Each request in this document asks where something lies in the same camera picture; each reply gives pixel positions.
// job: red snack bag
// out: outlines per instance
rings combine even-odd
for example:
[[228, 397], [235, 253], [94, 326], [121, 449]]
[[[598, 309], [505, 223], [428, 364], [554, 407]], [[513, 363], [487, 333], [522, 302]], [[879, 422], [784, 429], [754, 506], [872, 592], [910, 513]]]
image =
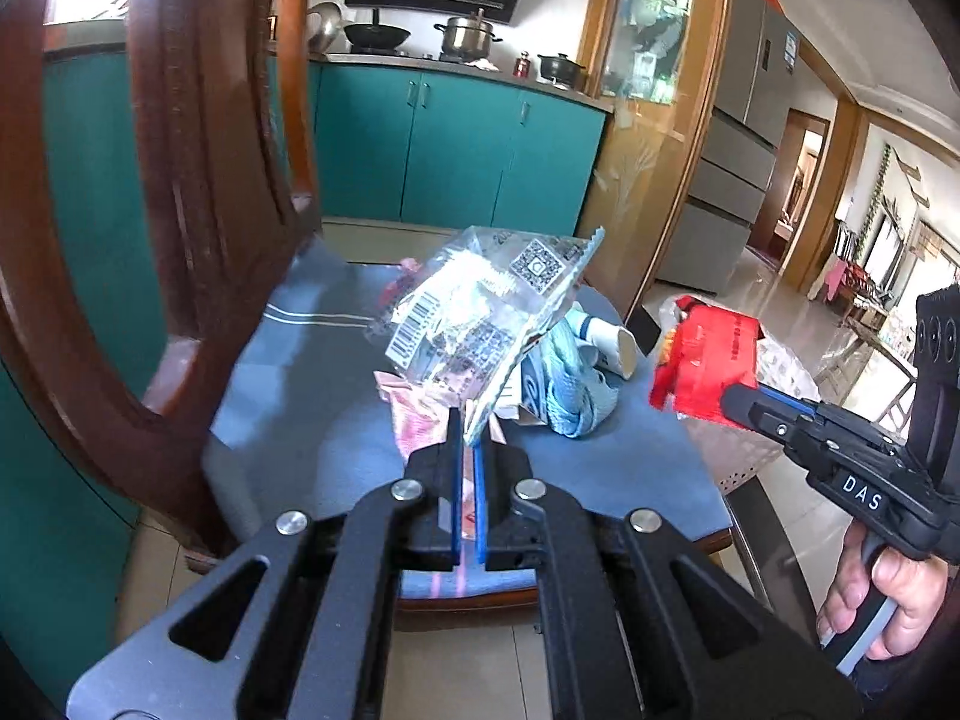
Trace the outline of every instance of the red snack bag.
[[723, 416], [720, 398], [731, 384], [757, 386], [760, 322], [689, 295], [677, 305], [686, 316], [664, 346], [650, 404], [662, 410], [672, 394], [679, 413], [739, 427]]

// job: silver bolt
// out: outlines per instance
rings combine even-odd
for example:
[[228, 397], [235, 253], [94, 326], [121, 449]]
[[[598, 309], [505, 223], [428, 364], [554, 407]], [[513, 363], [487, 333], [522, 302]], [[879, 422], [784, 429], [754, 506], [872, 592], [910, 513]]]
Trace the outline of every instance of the silver bolt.
[[630, 524], [637, 533], [656, 533], [664, 519], [652, 509], [637, 509], [630, 515]]
[[303, 512], [284, 512], [277, 517], [277, 530], [285, 536], [303, 533], [310, 520]]
[[416, 479], [397, 479], [390, 493], [398, 501], [416, 501], [424, 494], [424, 486]]
[[517, 482], [514, 488], [518, 498], [525, 501], [536, 501], [546, 495], [546, 485], [539, 479], [524, 479]]

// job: gray refrigerator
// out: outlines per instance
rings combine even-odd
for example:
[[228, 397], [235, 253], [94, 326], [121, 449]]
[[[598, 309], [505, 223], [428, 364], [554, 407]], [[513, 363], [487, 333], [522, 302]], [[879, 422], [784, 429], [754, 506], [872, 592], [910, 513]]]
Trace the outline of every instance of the gray refrigerator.
[[723, 292], [770, 185], [799, 50], [766, 0], [733, 0], [707, 140], [657, 279]]

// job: pink cloth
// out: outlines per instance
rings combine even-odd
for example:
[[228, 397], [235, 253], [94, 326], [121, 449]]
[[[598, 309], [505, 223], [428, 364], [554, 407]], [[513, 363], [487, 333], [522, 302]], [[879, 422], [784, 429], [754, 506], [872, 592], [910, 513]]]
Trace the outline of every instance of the pink cloth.
[[[418, 449], [446, 441], [449, 408], [430, 397], [421, 386], [414, 386], [392, 373], [375, 371], [380, 397], [390, 404], [394, 420], [394, 441], [406, 463]], [[495, 442], [506, 443], [496, 416], [490, 417], [490, 433]], [[476, 500], [473, 494], [473, 450], [463, 456], [463, 497], [460, 532], [472, 541], [476, 538]]]
[[843, 277], [846, 273], [847, 263], [843, 260], [837, 260], [836, 265], [833, 266], [833, 269], [824, 279], [824, 284], [827, 285], [827, 300], [833, 300], [834, 295], [837, 294], [837, 290], [840, 289], [840, 285], [843, 284]]

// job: black frying pan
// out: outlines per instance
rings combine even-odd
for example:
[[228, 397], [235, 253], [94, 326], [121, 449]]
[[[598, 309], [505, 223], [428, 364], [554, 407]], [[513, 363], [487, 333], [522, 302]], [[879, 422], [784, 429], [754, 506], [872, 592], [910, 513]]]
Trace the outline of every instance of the black frying pan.
[[359, 49], [390, 52], [410, 37], [410, 32], [399, 26], [380, 23], [380, 9], [373, 9], [373, 23], [352, 23], [344, 27], [347, 40]]

